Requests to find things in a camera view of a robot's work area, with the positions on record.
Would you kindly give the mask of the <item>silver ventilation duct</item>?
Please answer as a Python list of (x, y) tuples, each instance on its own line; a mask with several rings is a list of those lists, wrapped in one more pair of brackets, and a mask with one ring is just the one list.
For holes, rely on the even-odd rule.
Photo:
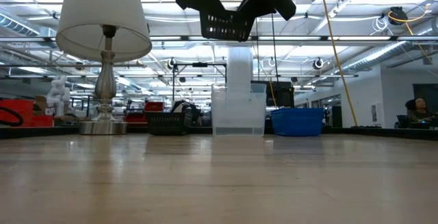
[[(438, 36), (438, 16), (414, 27), (412, 32), (414, 36), (419, 37)], [(412, 50), (415, 46), (414, 43), (414, 40), (399, 40), (382, 47), (369, 49), (342, 64), (341, 69), (343, 71), (360, 71), (369, 68)]]

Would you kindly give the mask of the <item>brown cardboard box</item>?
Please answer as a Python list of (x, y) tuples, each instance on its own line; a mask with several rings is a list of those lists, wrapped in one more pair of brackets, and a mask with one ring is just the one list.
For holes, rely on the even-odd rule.
[(47, 98), (43, 95), (35, 96), (33, 114), (34, 116), (44, 116), (47, 108)]

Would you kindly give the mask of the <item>red tool case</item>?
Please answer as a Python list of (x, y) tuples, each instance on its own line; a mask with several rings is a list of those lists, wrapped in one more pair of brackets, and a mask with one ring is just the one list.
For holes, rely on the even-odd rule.
[(164, 111), (164, 102), (158, 101), (147, 101), (144, 105), (145, 112), (163, 112)]

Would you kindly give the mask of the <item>black frame stand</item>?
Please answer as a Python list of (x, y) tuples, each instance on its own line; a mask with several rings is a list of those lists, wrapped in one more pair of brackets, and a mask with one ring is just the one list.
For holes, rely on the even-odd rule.
[[(179, 69), (178, 73), (176, 73), (175, 69), (176, 67), (182, 66), (182, 69)], [(172, 66), (172, 100), (175, 100), (175, 78), (176, 76), (180, 75), (186, 67), (192, 67), (192, 68), (207, 68), (208, 66), (212, 66), (214, 69), (216, 69), (221, 76), (224, 78), (225, 82), (227, 82), (227, 63), (208, 63), (208, 62), (193, 62), (193, 63), (174, 63)], [(221, 72), (218, 67), (223, 66), (224, 72)]]

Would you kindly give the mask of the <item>person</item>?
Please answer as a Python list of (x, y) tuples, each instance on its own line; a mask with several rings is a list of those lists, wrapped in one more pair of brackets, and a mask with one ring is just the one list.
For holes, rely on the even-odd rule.
[(407, 109), (409, 128), (421, 128), (431, 126), (434, 114), (428, 111), (426, 102), (423, 98), (409, 100), (405, 103)]

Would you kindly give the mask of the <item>black table edge rail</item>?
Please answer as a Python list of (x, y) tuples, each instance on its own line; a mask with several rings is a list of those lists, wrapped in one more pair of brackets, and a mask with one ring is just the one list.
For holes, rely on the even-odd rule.
[[(78, 127), (7, 127), (0, 128), (0, 140), (39, 136), (63, 136), (80, 134)], [(338, 128), (323, 127), (321, 134), (350, 134), (438, 141), (434, 129), (383, 129), (371, 127)]]

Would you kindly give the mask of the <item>grey horizontal crossbar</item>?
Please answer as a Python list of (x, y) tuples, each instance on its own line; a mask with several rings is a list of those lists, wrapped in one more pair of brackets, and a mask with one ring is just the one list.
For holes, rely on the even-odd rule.
[[(250, 36), (247, 42), (328, 42), (330, 36)], [(358, 43), (390, 43), (390, 42), (438, 42), (438, 36), (333, 36), (335, 42)], [(202, 36), (152, 36), (152, 42), (185, 41), (185, 42), (219, 42), (219, 39), (208, 39)], [(0, 37), (0, 42), (55, 42), (54, 37)]]

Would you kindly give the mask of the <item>large red crate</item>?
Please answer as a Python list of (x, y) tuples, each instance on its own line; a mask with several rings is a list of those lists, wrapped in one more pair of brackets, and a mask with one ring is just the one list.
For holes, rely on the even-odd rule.
[(5, 99), (0, 101), (0, 125), (31, 127), (33, 117), (33, 101), (25, 99)]

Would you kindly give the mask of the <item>white humanoid figure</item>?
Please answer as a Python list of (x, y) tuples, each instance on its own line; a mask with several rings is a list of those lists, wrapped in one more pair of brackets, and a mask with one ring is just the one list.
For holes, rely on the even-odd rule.
[(63, 116), (64, 106), (69, 104), (70, 89), (66, 87), (67, 76), (59, 75), (51, 81), (51, 89), (47, 94), (46, 114)]

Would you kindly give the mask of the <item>small red box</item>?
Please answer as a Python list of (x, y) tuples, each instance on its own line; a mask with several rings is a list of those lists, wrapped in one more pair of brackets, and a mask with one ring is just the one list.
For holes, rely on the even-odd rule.
[(53, 127), (52, 116), (33, 116), (31, 120), (32, 127)]

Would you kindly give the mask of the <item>flat red case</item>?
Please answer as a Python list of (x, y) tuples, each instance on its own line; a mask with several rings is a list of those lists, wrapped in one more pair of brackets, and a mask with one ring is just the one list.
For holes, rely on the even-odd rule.
[(147, 123), (147, 118), (143, 112), (129, 112), (125, 115), (126, 123)]

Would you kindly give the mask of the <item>black slotted plastic basket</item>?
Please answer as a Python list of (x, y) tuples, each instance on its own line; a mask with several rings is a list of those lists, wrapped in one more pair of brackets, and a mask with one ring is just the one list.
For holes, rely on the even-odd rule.
[(181, 112), (147, 112), (146, 119), (149, 134), (155, 136), (180, 136), (188, 131)]
[(200, 12), (201, 35), (204, 38), (246, 42), (255, 18), (225, 10), (219, 15)]

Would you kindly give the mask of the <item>white shade silver table lamp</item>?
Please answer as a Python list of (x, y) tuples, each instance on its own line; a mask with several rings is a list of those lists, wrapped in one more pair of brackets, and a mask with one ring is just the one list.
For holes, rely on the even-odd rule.
[(94, 89), (98, 114), (80, 122), (79, 133), (125, 134), (127, 124), (112, 115), (113, 66), (142, 58), (152, 49), (141, 0), (63, 0), (55, 41), (64, 53), (101, 64)]

